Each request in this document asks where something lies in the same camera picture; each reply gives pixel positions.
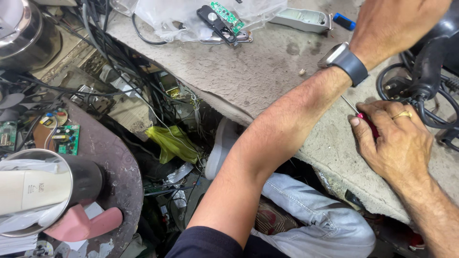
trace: watch strap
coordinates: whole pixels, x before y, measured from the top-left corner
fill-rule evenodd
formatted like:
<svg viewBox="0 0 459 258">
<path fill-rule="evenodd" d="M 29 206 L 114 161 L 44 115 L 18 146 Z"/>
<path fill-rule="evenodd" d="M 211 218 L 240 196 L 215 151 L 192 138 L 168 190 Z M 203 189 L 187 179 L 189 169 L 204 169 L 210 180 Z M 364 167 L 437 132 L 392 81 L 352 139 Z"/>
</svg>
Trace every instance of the watch strap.
<svg viewBox="0 0 459 258">
<path fill-rule="evenodd" d="M 365 65 L 348 48 L 336 57 L 331 65 L 338 66 L 351 77 L 352 87 L 356 87 L 368 77 Z"/>
</svg>

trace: jeans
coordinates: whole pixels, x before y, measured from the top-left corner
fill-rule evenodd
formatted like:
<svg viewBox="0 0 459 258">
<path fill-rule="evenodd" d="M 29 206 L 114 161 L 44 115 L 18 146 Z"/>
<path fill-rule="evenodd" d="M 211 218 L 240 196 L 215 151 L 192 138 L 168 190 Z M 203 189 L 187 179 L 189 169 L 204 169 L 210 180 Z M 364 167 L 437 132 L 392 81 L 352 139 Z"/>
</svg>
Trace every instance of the jeans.
<svg viewBox="0 0 459 258">
<path fill-rule="evenodd" d="M 272 174 L 262 194 L 307 225 L 274 236 L 251 231 L 291 258 L 365 258 L 375 247 L 375 234 L 357 211 L 288 175 Z"/>
</svg>

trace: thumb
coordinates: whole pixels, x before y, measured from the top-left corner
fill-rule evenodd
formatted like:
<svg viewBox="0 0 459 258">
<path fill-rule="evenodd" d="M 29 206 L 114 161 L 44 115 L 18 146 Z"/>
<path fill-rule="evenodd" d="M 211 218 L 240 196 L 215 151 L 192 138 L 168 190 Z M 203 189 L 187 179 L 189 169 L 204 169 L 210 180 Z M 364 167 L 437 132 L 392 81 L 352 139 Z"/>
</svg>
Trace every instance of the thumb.
<svg viewBox="0 0 459 258">
<path fill-rule="evenodd" d="M 371 132 L 370 126 L 368 126 L 365 120 L 360 118 L 352 118 L 349 123 L 354 129 L 355 137 L 358 140 L 360 146 L 360 154 L 363 157 L 376 153 L 376 144 Z"/>
</svg>

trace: patterned fabric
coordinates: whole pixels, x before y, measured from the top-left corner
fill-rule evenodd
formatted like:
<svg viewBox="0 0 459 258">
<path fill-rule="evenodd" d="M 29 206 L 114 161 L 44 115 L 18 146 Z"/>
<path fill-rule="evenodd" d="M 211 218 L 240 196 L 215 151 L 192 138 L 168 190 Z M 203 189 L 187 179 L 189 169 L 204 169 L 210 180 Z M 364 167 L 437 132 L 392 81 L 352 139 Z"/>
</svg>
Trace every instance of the patterned fabric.
<svg viewBox="0 0 459 258">
<path fill-rule="evenodd" d="M 269 199 L 260 198 L 254 228 L 265 235 L 275 235 L 300 228 L 295 219 Z"/>
</svg>

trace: screwdriver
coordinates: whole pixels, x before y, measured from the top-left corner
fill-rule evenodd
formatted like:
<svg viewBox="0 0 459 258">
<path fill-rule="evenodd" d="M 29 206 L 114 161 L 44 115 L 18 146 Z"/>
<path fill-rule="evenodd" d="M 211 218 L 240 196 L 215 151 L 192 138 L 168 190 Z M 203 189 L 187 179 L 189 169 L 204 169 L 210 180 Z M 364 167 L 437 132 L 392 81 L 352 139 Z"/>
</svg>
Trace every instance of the screwdriver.
<svg viewBox="0 0 459 258">
<path fill-rule="evenodd" d="M 362 112 L 359 112 L 355 107 L 354 105 L 352 105 L 348 100 L 347 98 L 345 98 L 345 96 L 341 95 L 341 98 L 344 99 L 344 101 L 352 108 L 352 110 L 354 110 L 355 114 L 357 115 L 358 118 L 361 118 L 363 120 L 365 120 L 365 122 L 367 122 L 367 124 L 370 126 L 371 128 L 371 132 L 373 133 L 373 136 L 375 138 L 378 138 L 379 137 L 379 133 L 378 133 L 378 129 L 376 129 L 376 126 L 373 124 L 373 122 L 370 121 L 370 119 L 368 118 L 368 116 L 365 114 L 365 113 L 362 113 Z"/>
</svg>

